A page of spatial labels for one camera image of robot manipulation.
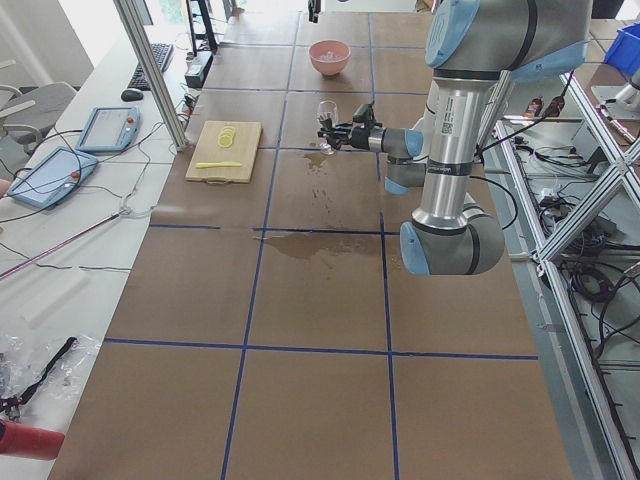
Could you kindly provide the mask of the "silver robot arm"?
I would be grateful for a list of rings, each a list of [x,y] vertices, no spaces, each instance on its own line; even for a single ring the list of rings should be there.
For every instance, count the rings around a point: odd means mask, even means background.
[[[474,275],[504,251],[499,222],[468,192],[489,92],[507,72],[515,82],[557,76],[586,57],[589,1],[444,1],[426,43],[432,68],[425,110],[413,129],[385,128],[364,104],[349,123],[319,117],[318,135],[387,154],[388,185],[424,184],[420,205],[400,227],[405,268],[414,275]]]

